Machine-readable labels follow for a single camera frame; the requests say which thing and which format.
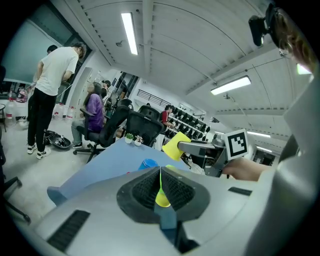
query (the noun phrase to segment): hair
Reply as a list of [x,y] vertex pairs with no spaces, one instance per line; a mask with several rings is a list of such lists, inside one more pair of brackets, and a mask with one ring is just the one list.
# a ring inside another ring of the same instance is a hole
[[106,88],[101,88],[101,97],[102,97],[102,99],[104,97],[106,97],[106,96],[107,96],[107,89]]
[[279,9],[278,12],[279,15],[276,16],[275,23],[276,36],[280,42],[279,48],[287,50],[293,56],[300,48],[301,52],[298,53],[300,58],[297,58],[296,61],[313,72],[317,62],[314,51],[289,16],[282,9]]
[[94,91],[93,92],[89,92],[88,95],[85,97],[85,100],[83,102],[83,105],[85,105],[85,106],[88,105],[89,99],[90,99],[92,94],[98,94],[100,99],[101,99],[101,102],[103,102],[103,100],[101,98],[101,84],[98,83],[98,82],[93,82],[92,84],[94,86]]
[[168,109],[173,109],[173,107],[171,105],[166,105],[164,110],[168,110]]
[[48,47],[48,49],[46,50],[46,52],[53,52],[54,50],[56,50],[56,49],[58,49],[58,46],[56,46],[56,45],[50,45],[49,47]]
[[106,87],[108,88],[111,86],[111,83],[109,80],[102,81],[102,83],[106,84]]
[[83,59],[83,57],[86,56],[87,46],[85,45],[84,42],[76,42],[73,45],[71,45],[71,47],[75,47],[75,48],[81,47],[82,54],[81,54],[81,56],[79,56],[79,59]]

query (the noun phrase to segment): red shirt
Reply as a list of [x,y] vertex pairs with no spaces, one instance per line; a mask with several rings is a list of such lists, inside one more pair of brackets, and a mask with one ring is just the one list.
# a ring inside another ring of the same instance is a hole
[[162,113],[161,113],[161,122],[162,123],[166,123],[166,122],[168,122],[168,111],[163,111]]

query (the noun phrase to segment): bottle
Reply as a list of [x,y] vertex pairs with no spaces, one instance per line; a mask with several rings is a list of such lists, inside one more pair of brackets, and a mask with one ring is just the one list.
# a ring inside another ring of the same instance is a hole
[[63,103],[59,103],[59,105],[56,106],[54,116],[57,120],[62,120],[64,116],[64,109],[65,108]]
[[9,97],[9,100],[7,104],[5,105],[5,124],[8,127],[12,127],[16,124],[16,116],[15,116],[15,111],[16,111],[16,104],[12,97]]
[[72,120],[74,118],[75,108],[73,106],[69,107],[68,112],[66,113],[66,118]]

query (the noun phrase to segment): purple shirt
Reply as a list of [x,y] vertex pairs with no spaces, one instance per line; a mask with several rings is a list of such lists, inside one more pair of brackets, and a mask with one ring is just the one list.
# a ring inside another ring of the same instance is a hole
[[94,114],[94,116],[89,117],[88,128],[95,133],[99,133],[104,123],[103,105],[100,96],[95,93],[91,94],[85,109]]

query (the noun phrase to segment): ceiling light fixture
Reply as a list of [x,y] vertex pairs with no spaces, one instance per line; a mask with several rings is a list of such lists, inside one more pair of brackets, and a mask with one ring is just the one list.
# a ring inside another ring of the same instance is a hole
[[241,78],[238,78],[236,80],[233,80],[231,82],[228,82],[224,85],[219,86],[218,88],[212,89],[211,93],[213,95],[218,95],[218,94],[222,94],[224,92],[242,87],[242,86],[247,86],[251,84],[251,80],[249,78],[249,76],[243,76]]
[[131,12],[121,13],[121,16],[122,16],[126,37],[128,38],[131,53],[134,55],[138,55],[132,14]]
[[269,135],[269,134],[263,134],[263,133],[253,132],[253,131],[247,131],[247,133],[252,134],[252,135],[258,135],[258,136],[262,136],[262,137],[271,138],[271,135]]
[[305,75],[305,74],[311,74],[309,70],[307,70],[304,66],[297,64],[296,65],[296,70],[299,75]]
[[260,147],[260,146],[256,146],[257,149],[260,149],[260,150],[263,150],[263,151],[267,151],[269,153],[272,153],[272,150],[270,149],[266,149],[266,148],[263,148],[263,147]]

